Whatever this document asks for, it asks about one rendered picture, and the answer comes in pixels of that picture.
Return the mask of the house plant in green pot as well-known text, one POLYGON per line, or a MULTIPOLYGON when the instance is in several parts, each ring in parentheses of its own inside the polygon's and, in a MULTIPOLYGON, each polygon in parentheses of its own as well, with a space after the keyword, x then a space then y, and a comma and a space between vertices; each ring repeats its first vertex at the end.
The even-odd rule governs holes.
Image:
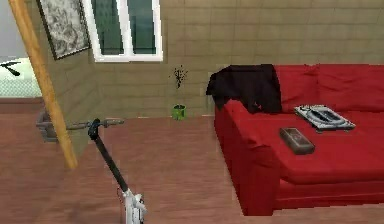
POLYGON ((175 67, 173 69, 170 78, 174 79, 175 83, 175 98, 177 102, 172 107, 171 117, 174 120, 181 121, 186 117, 186 106, 181 102, 180 89, 184 85, 184 81, 187 78, 188 71, 183 65, 175 67))

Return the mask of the black cloth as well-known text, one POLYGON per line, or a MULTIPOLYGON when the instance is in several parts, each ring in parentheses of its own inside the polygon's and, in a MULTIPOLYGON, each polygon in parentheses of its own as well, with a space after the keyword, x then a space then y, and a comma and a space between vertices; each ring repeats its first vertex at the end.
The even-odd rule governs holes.
POLYGON ((251 114, 282 111, 280 83, 272 64, 227 66, 210 76, 206 95, 218 109, 236 100, 251 114))

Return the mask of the white framed window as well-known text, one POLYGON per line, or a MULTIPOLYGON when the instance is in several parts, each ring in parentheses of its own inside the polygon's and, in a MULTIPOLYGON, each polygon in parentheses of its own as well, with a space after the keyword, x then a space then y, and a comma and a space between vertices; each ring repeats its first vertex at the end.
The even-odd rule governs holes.
POLYGON ((160 0, 82 0, 97 63, 163 60, 160 0))

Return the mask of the dark grey remote control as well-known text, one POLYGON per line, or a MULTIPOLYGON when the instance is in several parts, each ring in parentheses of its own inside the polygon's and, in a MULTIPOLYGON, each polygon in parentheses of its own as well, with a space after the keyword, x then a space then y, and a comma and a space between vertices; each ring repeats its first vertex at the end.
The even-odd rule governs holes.
POLYGON ((297 128, 286 127, 279 129, 280 138, 295 155, 312 154, 315 145, 308 140, 297 128))

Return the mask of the red sofa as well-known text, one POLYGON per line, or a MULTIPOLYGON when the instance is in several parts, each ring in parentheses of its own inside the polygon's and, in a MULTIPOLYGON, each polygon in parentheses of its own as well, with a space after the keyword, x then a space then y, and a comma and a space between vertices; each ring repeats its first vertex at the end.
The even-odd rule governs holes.
POLYGON ((384 202, 384 65, 273 65, 280 113, 249 113, 241 102, 215 105, 214 127, 246 216, 280 209, 384 202), (353 130, 317 132, 294 108, 326 105, 353 130), (297 128, 315 145, 295 155, 279 135, 297 128))

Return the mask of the tan wooden door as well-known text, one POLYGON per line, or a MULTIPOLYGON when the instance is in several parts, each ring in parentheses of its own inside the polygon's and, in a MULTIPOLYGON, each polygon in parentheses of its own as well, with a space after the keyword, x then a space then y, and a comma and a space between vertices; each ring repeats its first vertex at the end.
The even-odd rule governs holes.
POLYGON ((29 56, 31 66, 42 93, 45 108, 50 115, 66 163, 70 169, 75 169, 78 166, 78 161, 73 144, 67 132, 62 110, 56 99, 50 74, 42 57, 40 43, 33 29, 27 5, 24 0, 8 0, 8 3, 26 48, 26 53, 29 56))

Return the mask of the framed grey picture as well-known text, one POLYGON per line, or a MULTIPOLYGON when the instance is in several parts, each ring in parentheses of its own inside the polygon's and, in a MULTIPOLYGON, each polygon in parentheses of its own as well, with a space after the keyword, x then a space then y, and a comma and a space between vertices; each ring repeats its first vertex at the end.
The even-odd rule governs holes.
POLYGON ((55 60, 90 48, 82 0, 36 0, 55 60))

